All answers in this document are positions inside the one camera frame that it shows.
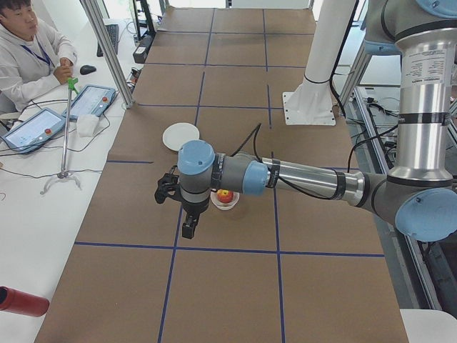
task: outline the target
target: tablet device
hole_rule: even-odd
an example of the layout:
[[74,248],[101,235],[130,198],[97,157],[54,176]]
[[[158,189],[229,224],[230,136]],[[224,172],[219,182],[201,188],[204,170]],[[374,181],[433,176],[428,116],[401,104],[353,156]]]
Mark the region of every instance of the tablet device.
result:
[[101,116],[116,96],[114,88],[87,84],[71,103],[70,119],[77,120],[82,114]]
[[26,154],[38,149],[65,126],[65,118],[51,109],[42,109],[1,138],[10,149]]

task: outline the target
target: apple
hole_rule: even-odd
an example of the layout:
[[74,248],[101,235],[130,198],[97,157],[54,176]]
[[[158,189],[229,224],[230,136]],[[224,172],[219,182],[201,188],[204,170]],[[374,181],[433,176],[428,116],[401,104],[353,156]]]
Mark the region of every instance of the apple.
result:
[[223,204],[228,204],[233,200],[233,192],[220,189],[216,192],[217,199]]

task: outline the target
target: red cylinder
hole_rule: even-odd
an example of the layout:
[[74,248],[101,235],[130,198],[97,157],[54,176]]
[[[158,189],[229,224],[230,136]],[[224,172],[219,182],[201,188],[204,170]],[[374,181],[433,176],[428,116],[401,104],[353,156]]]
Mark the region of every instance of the red cylinder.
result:
[[49,300],[8,287],[0,287],[0,311],[41,317],[49,307]]

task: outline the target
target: white jacket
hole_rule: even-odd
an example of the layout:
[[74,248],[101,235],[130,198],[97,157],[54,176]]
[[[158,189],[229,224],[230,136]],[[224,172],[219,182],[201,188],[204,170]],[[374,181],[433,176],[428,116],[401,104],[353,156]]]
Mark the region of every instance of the white jacket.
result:
[[[70,41],[44,21],[38,23],[33,41],[20,39],[0,24],[0,114],[22,111],[30,100],[60,85],[53,74],[60,58],[76,63]],[[23,47],[44,57],[39,44],[51,60],[49,66]]]

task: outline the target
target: black computer mouse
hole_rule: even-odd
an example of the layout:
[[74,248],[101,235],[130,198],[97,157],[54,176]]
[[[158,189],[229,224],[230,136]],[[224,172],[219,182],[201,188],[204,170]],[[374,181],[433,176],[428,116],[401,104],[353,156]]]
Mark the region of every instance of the black computer mouse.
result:
[[97,70],[97,68],[95,66],[89,66],[88,64],[84,64],[79,69],[79,72],[81,73],[81,75],[87,75],[87,74],[93,73],[96,70]]

